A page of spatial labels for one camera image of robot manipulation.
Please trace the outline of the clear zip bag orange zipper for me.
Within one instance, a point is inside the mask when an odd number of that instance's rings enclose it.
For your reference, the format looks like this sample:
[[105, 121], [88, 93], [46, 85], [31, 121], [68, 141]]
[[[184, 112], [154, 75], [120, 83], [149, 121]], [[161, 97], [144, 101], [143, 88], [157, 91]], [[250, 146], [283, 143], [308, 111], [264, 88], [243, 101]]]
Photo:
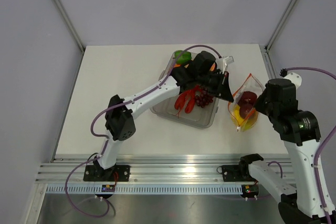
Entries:
[[256, 124], [259, 114], [254, 105], [263, 91], [260, 81], [250, 73], [233, 94], [234, 102], [229, 102], [227, 108], [237, 132], [250, 130]]

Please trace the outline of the red apple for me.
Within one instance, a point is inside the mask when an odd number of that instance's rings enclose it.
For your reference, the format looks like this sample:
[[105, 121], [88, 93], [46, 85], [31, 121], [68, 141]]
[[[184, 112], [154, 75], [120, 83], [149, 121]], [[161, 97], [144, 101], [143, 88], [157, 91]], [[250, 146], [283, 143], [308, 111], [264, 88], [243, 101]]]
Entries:
[[242, 106], [244, 104], [254, 105], [257, 101], [257, 94], [251, 91], [244, 91], [238, 100], [238, 105]]

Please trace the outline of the dark red round fruit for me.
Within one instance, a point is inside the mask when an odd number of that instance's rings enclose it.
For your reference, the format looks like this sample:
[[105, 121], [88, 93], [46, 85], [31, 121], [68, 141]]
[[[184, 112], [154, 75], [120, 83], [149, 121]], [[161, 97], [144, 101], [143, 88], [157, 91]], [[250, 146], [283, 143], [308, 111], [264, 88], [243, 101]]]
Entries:
[[239, 108], [239, 115], [241, 118], [245, 119], [250, 113], [254, 113], [254, 107], [250, 103], [244, 103]]

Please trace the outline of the yellow lemon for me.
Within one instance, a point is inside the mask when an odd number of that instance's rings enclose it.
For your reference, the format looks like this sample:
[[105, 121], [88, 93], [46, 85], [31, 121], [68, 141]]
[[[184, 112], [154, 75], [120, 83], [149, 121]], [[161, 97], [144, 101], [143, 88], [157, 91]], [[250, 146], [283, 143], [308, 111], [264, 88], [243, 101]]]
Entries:
[[235, 125], [240, 126], [244, 121], [244, 118], [240, 116], [240, 106], [239, 105], [233, 106], [230, 112], [232, 115], [232, 120], [235, 123]]

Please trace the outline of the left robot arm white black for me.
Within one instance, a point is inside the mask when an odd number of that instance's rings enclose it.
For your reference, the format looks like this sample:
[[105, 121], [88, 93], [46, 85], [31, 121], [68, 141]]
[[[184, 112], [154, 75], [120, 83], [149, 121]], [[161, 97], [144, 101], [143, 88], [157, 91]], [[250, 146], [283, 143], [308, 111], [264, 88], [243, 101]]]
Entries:
[[118, 165], [117, 157], [122, 143], [136, 132], [135, 120], [149, 108], [191, 91], [197, 85], [205, 87], [213, 97], [232, 102], [227, 68], [233, 61], [232, 56], [215, 58], [201, 51], [179, 66], [173, 62], [168, 73], [149, 88], [126, 98], [113, 96], [108, 108], [101, 113], [106, 120], [105, 142], [101, 152], [87, 161], [84, 181], [116, 183], [129, 180], [130, 167]]

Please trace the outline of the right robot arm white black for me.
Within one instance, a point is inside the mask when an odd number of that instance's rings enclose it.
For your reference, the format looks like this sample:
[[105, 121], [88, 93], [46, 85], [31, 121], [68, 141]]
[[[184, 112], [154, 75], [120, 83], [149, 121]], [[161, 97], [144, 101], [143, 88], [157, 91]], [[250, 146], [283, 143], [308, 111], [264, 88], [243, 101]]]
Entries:
[[330, 138], [321, 142], [317, 118], [298, 108], [297, 89], [302, 78], [285, 68], [270, 79], [256, 101], [257, 112], [267, 116], [284, 142], [292, 164], [295, 186], [276, 174], [259, 154], [240, 158], [237, 165], [217, 168], [223, 180], [260, 183], [278, 204], [284, 223], [335, 223], [335, 205], [326, 185], [320, 154]]

